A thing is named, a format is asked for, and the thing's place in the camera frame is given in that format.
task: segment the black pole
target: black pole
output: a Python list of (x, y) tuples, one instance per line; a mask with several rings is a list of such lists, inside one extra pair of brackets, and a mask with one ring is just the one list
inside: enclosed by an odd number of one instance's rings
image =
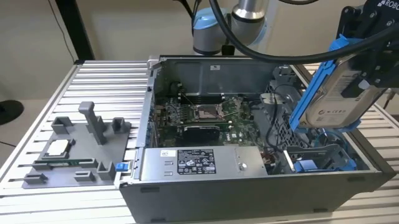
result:
[(56, 0), (79, 60), (95, 60), (76, 0)]

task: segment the wire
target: wire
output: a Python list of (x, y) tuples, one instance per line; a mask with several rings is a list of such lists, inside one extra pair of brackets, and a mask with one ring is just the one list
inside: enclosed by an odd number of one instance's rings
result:
[(315, 54), (315, 55), (305, 55), (305, 56), (273, 56), (261, 54), (252, 49), (249, 49), (236, 38), (235, 34), (232, 33), (231, 29), (228, 28), (228, 24), (224, 20), (224, 16), (219, 7), (219, 3), (216, 0), (209, 0), (211, 8), (213, 11), (215, 18), (217, 20), (220, 29), (228, 38), (229, 42), (235, 45), (236, 49), (251, 58), (263, 61), (265, 63), (285, 63), (285, 64), (307, 64), (307, 63), (318, 63), (326, 62), (330, 60), (335, 60), (343, 56), (347, 56), (352, 53), (358, 53), (367, 49), (371, 49), (376, 44), (387, 41), (392, 37), (398, 36), (399, 32), (399, 23), (394, 24), (390, 28), (380, 31), (376, 35), (371, 36), (370, 38), (364, 39), (363, 41), (351, 44), (340, 49)]
[(177, 0), (180, 3), (181, 3), (181, 5), (184, 6), (184, 8), (185, 8), (185, 11), (187, 11), (187, 13), (188, 13), (188, 16), (191, 17), (191, 19), (192, 19), (192, 17), (193, 17), (193, 14), (192, 14), (192, 10), (191, 10), (191, 8), (189, 8), (189, 5), (188, 5), (188, 3), (187, 3), (187, 0)]
[(315, 147), (319, 146), (319, 143), (320, 143), (320, 137), (322, 137), (323, 134), (326, 134), (326, 136), (327, 136), (327, 134), (331, 134), (331, 135), (334, 135), (336, 138), (339, 138), (339, 139), (344, 142), (344, 151), (348, 152), (348, 147), (350, 147), (350, 146), (348, 146), (348, 141), (344, 140), (344, 138), (343, 138), (340, 135), (338, 135), (336, 133), (330, 132), (330, 131), (324, 131), (323, 133), (319, 134), (319, 136), (318, 136), (316, 139), (315, 139), (315, 144), (313, 144)]
[(275, 121), (276, 121), (276, 113), (277, 113), (277, 103), (276, 103), (276, 98), (275, 98), (275, 91), (276, 89), (280, 87), (280, 86), (285, 86), (288, 84), (281, 84), (281, 85), (277, 85), (272, 91), (272, 94), (273, 94), (273, 99), (275, 99), (275, 107), (273, 107), (273, 116), (272, 116), (272, 119), (271, 119), (271, 122), (269, 122), (269, 127), (268, 127), (268, 130), (267, 130), (267, 133), (265, 133), (265, 142), (268, 144), (268, 146), (273, 149), (275, 152), (283, 152), (276, 145), (273, 145), (271, 142), (269, 142), (269, 134), (271, 134), (271, 131), (273, 129), (273, 126), (275, 126)]
[(195, 0), (193, 2), (193, 6), (192, 6), (192, 18), (191, 18), (191, 34), (193, 34), (193, 22), (195, 22), (195, 17), (197, 15), (197, 10), (199, 10), (199, 6), (200, 6), (200, 2), (201, 0)]
[(319, 0), (305, 0), (305, 1), (279, 0), (279, 1), (283, 3), (287, 3), (289, 5), (303, 6), (303, 5), (312, 4), (313, 2), (316, 2)]
[(386, 101), (386, 104), (384, 104), (384, 106), (383, 106), (383, 109), (386, 110), (387, 109), (387, 107), (388, 107), (388, 104), (390, 104), (390, 99), (387, 99), (387, 101)]
[(56, 19), (56, 22), (57, 22), (57, 27), (60, 28), (61, 33), (63, 33), (64, 43), (65, 43), (67, 50), (68, 50), (69, 55), (71, 55), (71, 58), (72, 58), (72, 63), (75, 63), (75, 58), (73, 58), (73, 55), (72, 55), (72, 52), (71, 52), (71, 49), (69, 49), (69, 47), (68, 47), (68, 43), (67, 43), (65, 33), (64, 33), (63, 28), (61, 28), (61, 25), (60, 25), (60, 23), (59, 23), (59, 21), (57, 21), (57, 16), (56, 16), (55, 9), (52, 8), (52, 4), (51, 4), (49, 0), (48, 0), (48, 4), (49, 4), (49, 8), (51, 8), (52, 15), (55, 16), (55, 19)]
[(390, 101), (394, 99), (394, 96), (395, 96), (395, 92), (394, 92), (394, 90), (391, 90), (391, 92), (388, 93), (388, 96), (387, 96), (386, 104), (384, 104), (384, 106), (383, 106), (383, 109), (384, 109), (384, 110), (387, 109), (388, 104), (390, 104)]
[(11, 146), (11, 147), (16, 147), (16, 145), (12, 145), (12, 144), (9, 144), (9, 143), (7, 143), (7, 142), (4, 142), (4, 141), (0, 141), (0, 143), (4, 144), (4, 145), (8, 145), (8, 146)]

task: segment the gray 3d-printed holder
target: gray 3d-printed holder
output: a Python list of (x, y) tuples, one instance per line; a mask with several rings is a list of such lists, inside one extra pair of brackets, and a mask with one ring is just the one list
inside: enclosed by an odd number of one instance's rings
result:
[[(88, 123), (72, 124), (68, 117), (57, 117), (52, 123), (53, 134), (32, 171), (24, 178), (23, 188), (53, 188), (72, 186), (112, 185), (115, 164), (123, 161), (131, 123), (113, 118), (104, 123), (93, 112), (95, 104), (81, 102), (79, 112)], [(60, 155), (49, 155), (53, 141), (68, 140)]]

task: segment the sticker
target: sticker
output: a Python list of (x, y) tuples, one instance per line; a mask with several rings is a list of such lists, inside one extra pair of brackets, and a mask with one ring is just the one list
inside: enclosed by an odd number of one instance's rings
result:
[(177, 150), (177, 173), (216, 174), (213, 149)]
[(211, 65), (211, 71), (220, 70), (220, 65)]
[(161, 157), (176, 157), (176, 150), (161, 150)]

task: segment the green circuit board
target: green circuit board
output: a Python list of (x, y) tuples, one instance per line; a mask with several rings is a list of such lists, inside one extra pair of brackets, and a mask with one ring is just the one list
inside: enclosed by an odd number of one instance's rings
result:
[[(243, 97), (225, 97), (220, 104), (180, 105), (165, 103), (159, 113), (159, 143), (160, 147), (183, 146), (259, 146), (263, 141), (248, 102)], [(181, 137), (185, 127), (216, 126), (220, 130), (219, 139), (201, 142), (199, 145), (188, 143)]]

